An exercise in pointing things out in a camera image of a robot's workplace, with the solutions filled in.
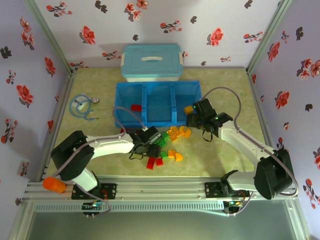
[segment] black bracket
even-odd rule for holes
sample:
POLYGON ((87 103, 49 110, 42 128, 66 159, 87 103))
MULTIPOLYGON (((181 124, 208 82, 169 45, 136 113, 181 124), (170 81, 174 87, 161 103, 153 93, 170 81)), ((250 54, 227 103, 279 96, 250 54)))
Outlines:
MULTIPOLYGON (((106 200, 113 200, 116 198, 117 194, 117 184, 115 183, 101 183, 101 188, 97 196, 101 199, 106 200)), ((95 198, 85 194, 83 191, 81 191, 78 186, 75 184, 73 186, 71 199, 73 200, 94 200, 95 198)))
POLYGON ((234 192, 224 192, 221 188, 221 182, 205 182, 204 183, 204 192, 205 197, 207 199, 213 198, 243 198, 244 196, 241 194, 244 193, 245 197, 248 198, 250 196, 250 192, 247 190, 239 190, 234 192))

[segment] metal frame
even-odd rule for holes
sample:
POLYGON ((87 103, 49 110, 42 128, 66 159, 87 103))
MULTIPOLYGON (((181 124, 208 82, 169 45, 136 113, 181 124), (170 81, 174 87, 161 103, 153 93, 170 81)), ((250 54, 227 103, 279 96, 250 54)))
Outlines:
MULTIPOLYGON (((55 37, 39 7, 34 0, 24 0, 30 11, 39 22, 48 40, 54 47, 54 50, 60 56, 70 74, 70 68, 63 52, 61 51, 55 37)), ((286 10, 292 0, 283 0, 277 12, 274 14, 269 28, 259 45, 256 53, 250 61, 247 68, 249 84, 251 87, 253 100, 257 110, 261 129, 264 135, 265 143, 273 146, 268 126, 262 111, 257 93, 253 87, 251 73, 256 67, 261 55, 268 46, 276 28, 280 24, 286 10)), ((69 93, 74 81, 74 75, 70 75, 65 83, 63 94, 54 117, 56 127, 45 148, 43 161, 37 179, 39 182, 30 182, 23 196, 23 202, 19 208, 9 240, 25 240, 28 236, 28 230, 33 222, 34 213, 38 212, 85 212, 81 208, 84 202, 88 200, 71 200, 73 184, 68 184, 65 193, 57 194, 48 192, 42 187, 41 181, 46 177, 47 167, 51 159, 50 152, 54 148, 59 126, 62 122, 65 108, 67 106, 69 93)), ((200 211, 225 216, 224 213, 216 212, 221 210, 222 201, 238 200, 237 198, 211 198, 206 199, 205 182, 216 182, 218 178, 211 177, 99 177, 102 183, 116 183, 116 198, 110 200, 115 212, 136 212, 136 211, 200 211)), ((265 200, 258 193, 255 193, 252 201, 265 200)), ((303 215, 299 200, 297 197, 285 197, 278 195, 273 201, 284 201, 291 220, 296 239, 309 239, 309 230, 306 219, 303 215)))

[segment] red block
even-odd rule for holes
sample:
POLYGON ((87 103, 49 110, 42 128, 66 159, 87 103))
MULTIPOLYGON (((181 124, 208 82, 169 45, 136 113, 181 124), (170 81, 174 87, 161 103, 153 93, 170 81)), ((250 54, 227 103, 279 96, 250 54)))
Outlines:
POLYGON ((138 105, 138 104, 132 104, 131 105, 131 111, 141 113, 142 112, 142 106, 138 105))
POLYGON ((164 162, 162 161, 162 158, 156 158, 155 159, 155 163, 156 165, 159 167, 159 166, 162 166, 164 164, 164 162))
POLYGON ((148 163, 146 164, 147 169, 154 169, 156 159, 153 157, 149 157, 148 163))

